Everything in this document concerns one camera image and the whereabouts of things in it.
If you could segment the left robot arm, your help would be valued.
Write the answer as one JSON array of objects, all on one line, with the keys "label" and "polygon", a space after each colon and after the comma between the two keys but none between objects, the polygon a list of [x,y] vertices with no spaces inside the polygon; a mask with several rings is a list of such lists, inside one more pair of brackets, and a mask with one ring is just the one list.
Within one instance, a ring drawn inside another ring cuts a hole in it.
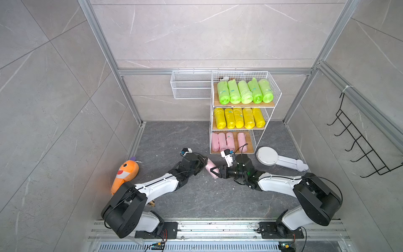
[{"label": "left robot arm", "polygon": [[188,152],[183,154],[182,161],[159,178],[140,184],[123,183],[101,212],[105,226],[119,238],[125,238],[134,231],[161,236],[164,219],[153,211],[145,211],[145,206],[185,186],[189,178],[197,175],[207,164],[208,157]]}]

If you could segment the pink roll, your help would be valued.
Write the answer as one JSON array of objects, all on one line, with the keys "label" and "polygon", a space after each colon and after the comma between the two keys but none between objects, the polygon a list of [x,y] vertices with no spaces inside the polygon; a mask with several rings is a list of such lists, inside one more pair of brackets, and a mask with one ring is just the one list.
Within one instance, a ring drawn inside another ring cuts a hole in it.
[{"label": "pink roll", "polygon": [[221,132],[218,134],[218,142],[219,142],[219,151],[220,152],[228,149],[225,133]]},{"label": "pink roll", "polygon": [[226,133],[226,143],[227,143],[227,148],[229,150],[235,151],[235,141],[234,141],[234,135],[232,132]]},{"label": "pink roll", "polygon": [[246,135],[243,132],[239,132],[237,134],[237,140],[238,140],[238,150],[239,152],[246,153],[248,150],[248,144],[246,141]]}]

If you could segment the green roll diagonal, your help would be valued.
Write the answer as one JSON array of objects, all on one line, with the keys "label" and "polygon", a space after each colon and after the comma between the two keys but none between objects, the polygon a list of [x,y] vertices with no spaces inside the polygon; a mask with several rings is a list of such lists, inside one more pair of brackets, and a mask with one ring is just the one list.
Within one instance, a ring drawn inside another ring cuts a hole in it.
[{"label": "green roll diagonal", "polygon": [[274,100],[274,93],[271,89],[271,84],[267,79],[261,79],[258,81],[261,93],[263,95],[262,101],[266,104],[271,103]]}]

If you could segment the pink roll diagonal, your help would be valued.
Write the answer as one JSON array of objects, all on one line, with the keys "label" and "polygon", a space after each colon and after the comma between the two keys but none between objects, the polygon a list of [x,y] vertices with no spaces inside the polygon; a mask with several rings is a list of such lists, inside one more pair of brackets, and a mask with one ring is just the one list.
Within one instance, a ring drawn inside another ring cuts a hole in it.
[{"label": "pink roll diagonal", "polygon": [[212,151],[219,151],[219,138],[217,133],[212,133]]}]

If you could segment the pink roll bottom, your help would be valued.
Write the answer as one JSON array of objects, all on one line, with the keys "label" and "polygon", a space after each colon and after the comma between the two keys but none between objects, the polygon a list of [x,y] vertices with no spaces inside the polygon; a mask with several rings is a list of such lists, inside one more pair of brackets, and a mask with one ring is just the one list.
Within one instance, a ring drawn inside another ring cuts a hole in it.
[{"label": "pink roll bottom", "polygon": [[243,132],[239,132],[237,134],[237,140],[238,140],[238,150],[239,152],[246,153],[248,150],[248,144],[246,141],[246,135]]}]

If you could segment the pink roll horizontal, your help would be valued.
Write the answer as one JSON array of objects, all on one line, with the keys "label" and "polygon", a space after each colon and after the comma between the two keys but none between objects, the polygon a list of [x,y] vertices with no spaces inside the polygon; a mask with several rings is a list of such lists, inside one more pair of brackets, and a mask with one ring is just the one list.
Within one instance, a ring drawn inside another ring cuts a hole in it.
[{"label": "pink roll horizontal", "polygon": [[212,162],[212,160],[210,160],[210,159],[208,159],[207,160],[207,165],[205,166],[205,169],[208,171],[208,173],[210,174],[210,169],[211,168],[215,168],[215,167],[217,167],[213,162]]}]

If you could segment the yellow roll diagonal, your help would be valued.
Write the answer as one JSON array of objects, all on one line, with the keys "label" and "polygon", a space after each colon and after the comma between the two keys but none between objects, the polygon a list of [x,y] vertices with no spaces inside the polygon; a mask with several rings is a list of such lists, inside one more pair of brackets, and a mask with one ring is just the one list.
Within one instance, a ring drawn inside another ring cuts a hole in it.
[{"label": "yellow roll diagonal", "polygon": [[236,128],[241,129],[244,126],[243,113],[241,108],[233,108],[234,117],[236,121]]}]

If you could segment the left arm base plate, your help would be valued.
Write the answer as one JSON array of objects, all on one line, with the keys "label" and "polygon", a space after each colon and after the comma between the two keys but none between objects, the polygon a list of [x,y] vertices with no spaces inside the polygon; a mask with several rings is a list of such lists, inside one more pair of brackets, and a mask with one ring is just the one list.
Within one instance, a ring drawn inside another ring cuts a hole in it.
[{"label": "left arm base plate", "polygon": [[152,232],[136,231],[135,238],[142,239],[176,239],[178,232],[178,222],[164,222],[159,224],[157,228]]}]

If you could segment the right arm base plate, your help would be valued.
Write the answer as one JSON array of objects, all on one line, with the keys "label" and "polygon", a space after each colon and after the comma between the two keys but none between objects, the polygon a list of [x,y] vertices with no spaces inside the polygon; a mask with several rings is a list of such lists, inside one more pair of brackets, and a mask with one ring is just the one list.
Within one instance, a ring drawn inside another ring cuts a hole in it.
[{"label": "right arm base plate", "polygon": [[285,227],[283,224],[276,222],[259,222],[259,227],[256,232],[261,235],[263,239],[303,239],[304,233],[300,228],[292,231]]}]

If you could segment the yellow roll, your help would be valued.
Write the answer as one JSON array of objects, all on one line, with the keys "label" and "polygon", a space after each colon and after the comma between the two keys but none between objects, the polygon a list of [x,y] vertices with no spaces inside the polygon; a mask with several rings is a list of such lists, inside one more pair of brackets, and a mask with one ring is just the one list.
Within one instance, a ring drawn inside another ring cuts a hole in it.
[{"label": "yellow roll", "polygon": [[218,130],[226,128],[225,112],[224,112],[223,108],[215,108],[214,117],[215,117],[216,127]]},{"label": "yellow roll", "polygon": [[225,119],[226,119],[226,126],[228,129],[234,129],[236,127],[236,121],[234,117],[234,112],[232,108],[225,109]]}]

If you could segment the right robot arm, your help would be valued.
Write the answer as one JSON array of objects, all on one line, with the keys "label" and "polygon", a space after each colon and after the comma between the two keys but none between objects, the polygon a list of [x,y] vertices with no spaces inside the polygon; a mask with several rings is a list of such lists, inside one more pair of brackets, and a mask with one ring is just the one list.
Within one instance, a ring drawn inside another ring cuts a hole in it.
[{"label": "right robot arm", "polygon": [[276,220],[276,232],[285,237],[300,227],[316,223],[328,226],[343,203],[342,193],[336,194],[313,173],[303,176],[273,175],[255,169],[250,158],[239,154],[233,160],[209,171],[220,179],[233,179],[259,192],[277,192],[295,197],[300,206],[285,210]]}]

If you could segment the yellow roll horizontal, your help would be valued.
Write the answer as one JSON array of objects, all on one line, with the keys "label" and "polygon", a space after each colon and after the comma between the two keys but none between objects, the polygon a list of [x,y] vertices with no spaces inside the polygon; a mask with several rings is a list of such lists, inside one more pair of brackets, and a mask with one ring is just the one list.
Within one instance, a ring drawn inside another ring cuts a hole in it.
[{"label": "yellow roll horizontal", "polygon": [[259,129],[264,128],[266,121],[264,119],[263,113],[261,112],[261,109],[253,108],[253,117],[255,120],[255,126]]},{"label": "yellow roll horizontal", "polygon": [[246,129],[253,129],[255,127],[255,120],[253,117],[253,111],[251,108],[243,108],[244,126]]}]

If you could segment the green roll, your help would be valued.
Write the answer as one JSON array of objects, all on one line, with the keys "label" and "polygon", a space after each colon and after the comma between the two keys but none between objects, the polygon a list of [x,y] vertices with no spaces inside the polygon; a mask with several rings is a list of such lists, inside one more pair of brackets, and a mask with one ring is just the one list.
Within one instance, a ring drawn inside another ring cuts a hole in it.
[{"label": "green roll", "polygon": [[230,95],[230,102],[233,105],[241,103],[241,95],[235,79],[228,81],[228,90]]},{"label": "green roll", "polygon": [[260,103],[262,103],[262,101],[263,101],[263,94],[262,94],[262,92],[261,92],[261,90],[260,90],[260,87],[259,87],[259,84],[258,84],[257,79],[256,79],[256,78],[253,78],[251,81],[249,81],[249,82],[248,82],[248,87],[249,87],[249,90],[250,90],[251,93],[252,93],[253,102],[254,102],[255,104],[260,104]]},{"label": "green roll", "polygon": [[230,103],[230,94],[227,81],[220,81],[217,84],[218,99],[221,105]]},{"label": "green roll", "polygon": [[248,84],[242,80],[238,83],[238,90],[241,96],[241,103],[242,104],[250,104],[253,102],[253,94],[249,89]]}]

